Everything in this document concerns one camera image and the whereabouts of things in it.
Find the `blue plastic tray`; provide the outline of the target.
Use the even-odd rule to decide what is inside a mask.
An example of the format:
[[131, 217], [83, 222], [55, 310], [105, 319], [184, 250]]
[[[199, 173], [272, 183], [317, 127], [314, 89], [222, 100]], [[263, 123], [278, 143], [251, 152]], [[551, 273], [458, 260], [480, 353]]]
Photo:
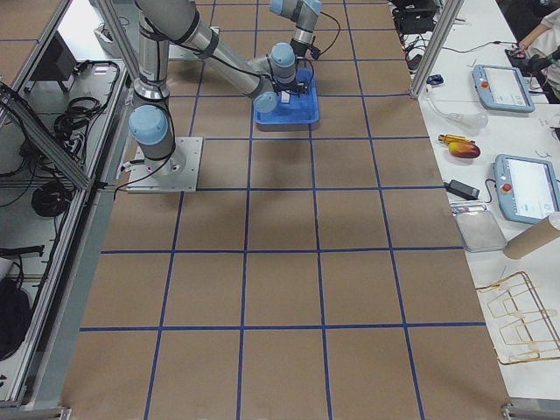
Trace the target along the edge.
[[[280, 79], [274, 77], [273, 81], [280, 82]], [[280, 98], [278, 96], [278, 104], [272, 112], [262, 113], [257, 110], [253, 110], [253, 117], [255, 123], [271, 128], [276, 126], [304, 125], [316, 123], [319, 120], [319, 103], [314, 71], [313, 82], [308, 94], [295, 95], [293, 94], [292, 89], [291, 101], [288, 106], [281, 104]]]

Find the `metal tray on desk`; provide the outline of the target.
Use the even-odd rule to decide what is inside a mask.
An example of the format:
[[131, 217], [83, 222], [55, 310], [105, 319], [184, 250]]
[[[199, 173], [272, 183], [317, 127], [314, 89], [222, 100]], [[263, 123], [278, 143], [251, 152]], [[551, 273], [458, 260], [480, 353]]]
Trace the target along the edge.
[[498, 251], [506, 246], [507, 241], [500, 226], [489, 211], [458, 213], [455, 221], [468, 252]]

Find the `red yellow mango toy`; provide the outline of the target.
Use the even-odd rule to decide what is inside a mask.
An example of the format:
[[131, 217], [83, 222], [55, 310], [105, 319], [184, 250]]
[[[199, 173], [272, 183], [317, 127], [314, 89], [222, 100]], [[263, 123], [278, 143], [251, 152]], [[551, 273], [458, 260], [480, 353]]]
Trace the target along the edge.
[[451, 142], [448, 143], [448, 151], [455, 158], [478, 158], [480, 148], [475, 143], [470, 142]]

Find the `black power adapter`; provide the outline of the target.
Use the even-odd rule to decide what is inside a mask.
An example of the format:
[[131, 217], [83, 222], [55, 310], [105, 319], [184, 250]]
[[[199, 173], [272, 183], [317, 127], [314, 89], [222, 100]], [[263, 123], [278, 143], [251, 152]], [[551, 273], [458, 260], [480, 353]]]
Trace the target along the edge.
[[465, 183], [459, 182], [456, 179], [452, 179], [449, 182], [444, 182], [445, 190], [457, 197], [464, 200], [476, 200], [479, 197], [480, 190], [467, 185]]

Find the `far teach pendant tablet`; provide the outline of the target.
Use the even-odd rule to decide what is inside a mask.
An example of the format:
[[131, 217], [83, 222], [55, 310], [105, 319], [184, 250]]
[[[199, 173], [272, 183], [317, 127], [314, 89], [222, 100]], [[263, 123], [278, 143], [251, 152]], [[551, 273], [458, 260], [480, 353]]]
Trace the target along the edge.
[[529, 114], [535, 111], [522, 73], [511, 66], [476, 65], [472, 79], [485, 109]]

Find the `teach pendant tablet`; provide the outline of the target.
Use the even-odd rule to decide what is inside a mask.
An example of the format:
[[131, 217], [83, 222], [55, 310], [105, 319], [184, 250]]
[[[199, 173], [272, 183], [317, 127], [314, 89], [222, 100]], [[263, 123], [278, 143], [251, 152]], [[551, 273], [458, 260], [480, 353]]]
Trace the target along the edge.
[[506, 220], [536, 224], [559, 211], [559, 187], [550, 161], [499, 154], [493, 173]]
[[511, 66], [476, 65], [472, 79], [485, 109], [529, 114], [535, 111], [522, 73]]

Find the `near teach pendant tablet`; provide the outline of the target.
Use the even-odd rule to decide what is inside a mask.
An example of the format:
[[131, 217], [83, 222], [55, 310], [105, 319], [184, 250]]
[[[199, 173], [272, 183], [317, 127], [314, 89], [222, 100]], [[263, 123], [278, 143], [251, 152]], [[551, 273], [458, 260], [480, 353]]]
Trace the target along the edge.
[[550, 161], [499, 154], [493, 173], [506, 220], [536, 224], [559, 211], [559, 187]]

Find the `cardboard tube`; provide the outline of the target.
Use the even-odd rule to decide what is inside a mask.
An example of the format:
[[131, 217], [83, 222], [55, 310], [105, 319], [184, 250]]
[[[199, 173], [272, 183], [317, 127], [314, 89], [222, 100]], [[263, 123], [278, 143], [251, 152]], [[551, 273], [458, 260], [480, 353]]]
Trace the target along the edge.
[[558, 238], [559, 212], [556, 212], [509, 240], [503, 252], [508, 258], [521, 259]]

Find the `yellow handled screwdriver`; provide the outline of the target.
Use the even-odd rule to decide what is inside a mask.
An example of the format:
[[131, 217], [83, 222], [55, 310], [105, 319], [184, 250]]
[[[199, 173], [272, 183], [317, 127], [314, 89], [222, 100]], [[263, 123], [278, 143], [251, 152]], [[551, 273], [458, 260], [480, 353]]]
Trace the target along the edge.
[[451, 143], [470, 143], [471, 140], [464, 136], [456, 136], [456, 135], [439, 135], [438, 140], [444, 144], [451, 144]]

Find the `aluminium frame post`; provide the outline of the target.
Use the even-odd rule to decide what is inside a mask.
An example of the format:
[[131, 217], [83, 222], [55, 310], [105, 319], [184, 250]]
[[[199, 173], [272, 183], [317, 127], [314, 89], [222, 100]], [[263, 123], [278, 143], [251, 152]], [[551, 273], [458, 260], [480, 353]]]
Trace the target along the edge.
[[434, 32], [430, 37], [430, 41], [424, 52], [423, 58], [420, 62], [419, 68], [416, 71], [416, 75], [411, 83], [409, 89], [409, 95], [413, 99], [418, 99], [428, 77], [431, 75], [431, 71], [435, 66], [438, 59], [438, 55], [449, 35], [453, 23], [457, 15], [462, 8], [463, 0], [450, 0], [446, 1], [443, 11], [435, 25]]

